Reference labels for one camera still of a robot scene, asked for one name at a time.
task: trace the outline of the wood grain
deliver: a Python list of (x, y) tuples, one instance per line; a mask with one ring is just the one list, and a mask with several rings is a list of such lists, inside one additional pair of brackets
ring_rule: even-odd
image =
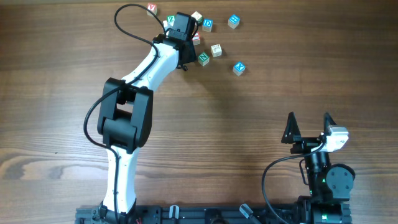
[[(104, 197), (107, 158), (82, 131), (109, 77), (147, 55), (120, 33), (120, 3), (0, 6), (0, 223), (72, 223)], [(138, 160), (138, 204), (263, 203), (261, 174), (289, 155), (289, 112), (319, 134), (323, 113), (350, 131), (331, 155), (355, 169), (354, 223), (398, 218), (398, 4), (395, 1), (161, 1), (159, 17), (212, 18), (197, 53), (223, 56), (176, 70), (155, 93), (151, 136)], [(227, 19), (242, 18), (232, 30)], [(138, 9), (119, 23), (151, 39), (161, 29)], [(247, 65), (240, 77), (237, 61)], [(90, 132), (97, 140), (96, 116)], [(307, 195), (298, 161), (273, 168), (272, 202)]]

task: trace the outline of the letter on block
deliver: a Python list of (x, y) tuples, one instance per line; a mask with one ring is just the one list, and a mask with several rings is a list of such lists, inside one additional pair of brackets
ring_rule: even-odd
[(203, 21), (203, 16), (201, 16), (201, 14), (199, 12), (194, 12), (192, 14), (192, 17), (194, 17), (198, 21), (199, 24)]
[(221, 56), (222, 53), (223, 53), (223, 50), (221, 49), (220, 44), (211, 46), (211, 54), (213, 55), (213, 57)]
[(173, 27), (173, 25), (174, 25), (174, 20), (175, 20), (174, 15), (167, 16), (167, 22), (170, 24), (171, 27)]
[(154, 3), (148, 3), (147, 8), (148, 8), (151, 12), (153, 12), (155, 15), (157, 14), (157, 6), (156, 6), (156, 4), (154, 4)]
[(211, 28), (213, 27), (213, 21), (211, 19), (205, 19), (203, 21), (202, 30), (206, 32), (211, 32)]
[(192, 37), (192, 42), (194, 45), (200, 44), (200, 35), (198, 32)]
[(244, 69), (246, 68), (246, 66), (244, 66), (244, 64), (242, 62), (238, 62), (233, 69), (233, 72), (237, 75), (240, 76), (242, 75)]
[(198, 61), (199, 64), (201, 64), (202, 66), (205, 66), (207, 63), (209, 63), (210, 58), (206, 53), (202, 53), (201, 55), (198, 56)]
[(241, 18), (233, 14), (229, 19), (228, 19), (228, 25), (232, 28), (235, 29), (238, 25), (239, 22), (241, 21)]

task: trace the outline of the green block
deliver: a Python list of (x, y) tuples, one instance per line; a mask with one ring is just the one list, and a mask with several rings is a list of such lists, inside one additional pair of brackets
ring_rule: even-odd
[(168, 23), (173, 23), (175, 20), (175, 15), (167, 16), (167, 22)]
[(210, 58), (206, 53), (202, 53), (198, 56), (198, 61), (202, 66), (205, 66), (207, 63), (209, 63)]

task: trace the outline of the blue block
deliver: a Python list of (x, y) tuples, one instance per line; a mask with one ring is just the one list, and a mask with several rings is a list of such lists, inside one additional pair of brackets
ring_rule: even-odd
[(242, 72), (246, 66), (244, 66), (244, 64), (242, 62), (238, 62), (236, 63), (236, 65), (234, 66), (234, 68), (238, 71), (238, 72)]
[(213, 21), (211, 19), (205, 19), (203, 21), (203, 26), (204, 27), (212, 27), (213, 26)]
[(241, 18), (239, 18), (238, 16), (236, 16), (235, 14), (233, 14), (230, 18), (229, 21), (231, 21), (233, 24), (238, 23), (241, 20)]

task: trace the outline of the wooden table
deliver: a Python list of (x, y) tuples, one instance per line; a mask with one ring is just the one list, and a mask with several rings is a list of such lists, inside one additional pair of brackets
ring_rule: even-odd
[[(71, 223), (106, 191), (106, 152), (83, 135), (88, 108), (109, 77), (121, 78), (149, 46), (115, 28), (120, 3), (0, 7), (0, 223)], [(140, 205), (264, 203), (261, 174), (289, 155), (280, 143), (294, 111), (317, 136), (329, 111), (350, 131), (332, 163), (357, 173), (354, 223), (398, 218), (398, 4), (393, 1), (162, 1), (213, 19), (197, 53), (223, 55), (172, 72), (155, 93), (153, 127), (136, 175)], [(227, 26), (237, 14), (236, 30)], [(140, 9), (120, 25), (152, 39), (159, 24)], [(237, 61), (247, 65), (240, 77)], [(96, 140), (96, 111), (90, 133)], [(272, 202), (308, 195), (299, 161), (267, 178)]]

